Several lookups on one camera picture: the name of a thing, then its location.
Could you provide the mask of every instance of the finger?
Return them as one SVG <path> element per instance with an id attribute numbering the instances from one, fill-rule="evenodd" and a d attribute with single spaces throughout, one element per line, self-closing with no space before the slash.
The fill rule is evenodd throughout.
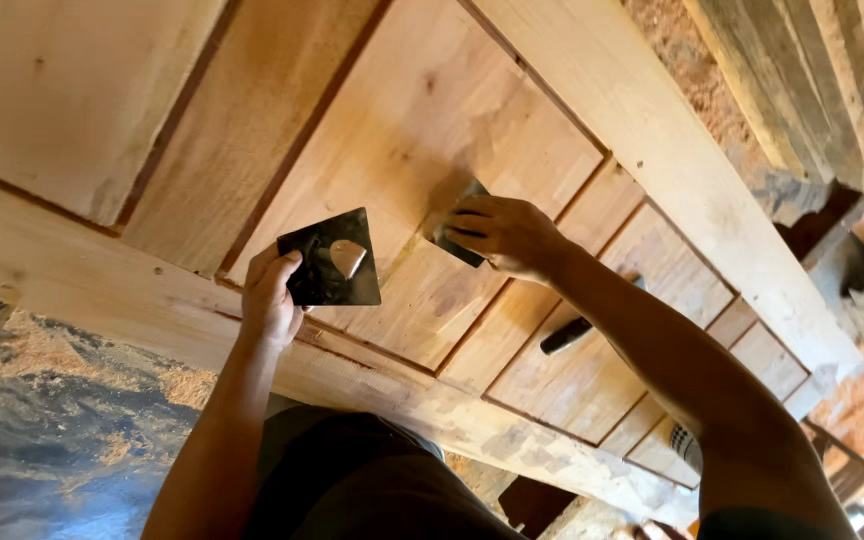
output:
<path id="1" fill-rule="evenodd" d="M 455 228 L 447 228 L 445 230 L 445 237 L 456 244 L 459 244 L 466 250 L 473 251 L 482 257 L 486 257 L 490 252 L 489 246 L 491 245 L 491 242 L 487 238 L 465 234 L 461 230 L 456 230 Z"/>
<path id="2" fill-rule="evenodd" d="M 258 285 L 270 289 L 275 296 L 288 293 L 285 284 L 302 263 L 303 254 L 300 251 L 289 251 L 269 264 Z"/>
<path id="3" fill-rule="evenodd" d="M 458 229 L 463 232 L 476 233 L 486 237 L 492 229 L 493 221 L 491 217 L 483 217 L 475 214 L 451 214 L 445 220 L 445 225 L 452 229 Z"/>
<path id="4" fill-rule="evenodd" d="M 279 257 L 279 243 L 272 242 L 271 245 L 265 248 L 264 251 L 254 256 L 248 262 L 248 271 L 246 272 L 246 289 L 252 289 L 257 283 L 262 281 L 262 276 L 269 268 L 269 264 Z"/>
<path id="5" fill-rule="evenodd" d="M 507 199 L 494 195 L 476 195 L 464 199 L 455 205 L 455 214 L 475 214 L 485 217 L 496 217 L 502 214 L 503 209 L 508 208 L 510 203 L 517 199 Z"/>

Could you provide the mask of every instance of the wooden frame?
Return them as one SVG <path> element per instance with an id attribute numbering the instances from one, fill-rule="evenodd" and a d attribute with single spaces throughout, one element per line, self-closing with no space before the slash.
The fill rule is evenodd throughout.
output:
<path id="1" fill-rule="evenodd" d="M 855 345 L 617 0 L 463 5 L 580 131 L 606 143 L 652 204 L 812 372 L 787 399 L 795 414 L 860 365 Z M 234 290 L 1 185 L 0 300 L 215 371 L 240 316 Z M 283 355 L 274 390 L 382 414 L 474 460 L 666 523 L 687 526 L 697 517 L 695 492 L 478 399 L 441 374 L 308 323 Z"/>

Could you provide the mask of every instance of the black shirt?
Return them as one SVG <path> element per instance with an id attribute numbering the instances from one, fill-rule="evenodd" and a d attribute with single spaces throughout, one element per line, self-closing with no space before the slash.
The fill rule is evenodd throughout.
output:
<path id="1" fill-rule="evenodd" d="M 322 407 L 266 422 L 261 487 L 246 538 L 509 538 L 422 436 L 375 414 Z M 828 540 L 801 521 L 727 508 L 702 521 L 699 540 Z"/>

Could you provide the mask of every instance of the sanded wood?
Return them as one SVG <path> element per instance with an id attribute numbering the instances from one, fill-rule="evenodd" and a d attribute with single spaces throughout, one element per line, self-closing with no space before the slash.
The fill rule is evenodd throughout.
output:
<path id="1" fill-rule="evenodd" d="M 215 274 L 379 3 L 243 0 L 123 240 Z"/>
<path id="2" fill-rule="evenodd" d="M 718 341 L 720 345 L 729 349 L 736 344 L 738 338 L 742 338 L 752 325 L 756 324 L 759 317 L 756 315 L 749 304 L 742 300 L 741 297 L 736 297 L 719 314 L 718 317 L 708 325 L 705 332 Z"/>
<path id="3" fill-rule="evenodd" d="M 644 277 L 655 298 L 702 328 L 733 299 L 714 272 L 648 204 L 632 216 L 601 260 L 620 275 Z M 646 389 L 597 329 L 567 349 L 551 355 L 542 352 L 542 340 L 578 316 L 567 302 L 560 303 L 487 395 L 598 444 Z"/>
<path id="4" fill-rule="evenodd" d="M 618 2 L 469 2 L 805 366 L 842 380 L 862 364 Z"/>
<path id="5" fill-rule="evenodd" d="M 224 5 L 0 2 L 0 179 L 114 224 Z"/>
<path id="6" fill-rule="evenodd" d="M 1 189 L 0 300 L 213 371 L 241 314 L 234 291 Z M 650 472 L 314 324 L 282 354 L 273 390 L 381 414 L 450 451 L 639 515 L 684 526 L 698 514 L 695 495 Z"/>
<path id="7" fill-rule="evenodd" d="M 731 353 L 780 401 L 809 376 L 762 322 L 755 323 L 731 348 Z"/>
<path id="8" fill-rule="evenodd" d="M 394 2 L 228 277 L 277 236 L 366 207 L 382 305 L 314 317 L 435 369 L 506 278 L 426 241 L 437 190 L 477 178 L 556 216 L 602 161 L 455 2 Z"/>
<path id="9" fill-rule="evenodd" d="M 561 216 L 558 229 L 597 255 L 642 197 L 642 188 L 629 173 L 610 164 Z M 559 300 L 559 295 L 544 285 L 514 279 L 469 329 L 439 379 L 481 395 Z"/>
<path id="10" fill-rule="evenodd" d="M 646 394 L 612 429 L 611 433 L 602 439 L 599 450 L 620 458 L 625 457 L 665 416 L 666 410 L 663 406 L 652 397 L 652 394 Z"/>
<path id="11" fill-rule="evenodd" d="M 677 424 L 674 418 L 666 416 L 629 452 L 628 460 L 694 489 L 701 480 L 699 473 L 669 446 L 669 438 Z"/>

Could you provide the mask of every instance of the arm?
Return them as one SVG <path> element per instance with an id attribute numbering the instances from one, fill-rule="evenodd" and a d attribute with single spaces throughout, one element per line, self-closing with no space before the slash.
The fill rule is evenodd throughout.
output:
<path id="1" fill-rule="evenodd" d="M 555 289 L 618 351 L 702 447 L 701 514 L 757 507 L 853 538 L 809 439 L 765 386 L 702 328 L 570 242 L 533 204 L 459 204 L 450 240 Z"/>
<path id="2" fill-rule="evenodd" d="M 272 245 L 248 266 L 238 340 L 158 492 L 143 538 L 237 537 L 245 528 L 272 377 L 303 320 L 285 288 L 302 255 L 278 253 Z"/>

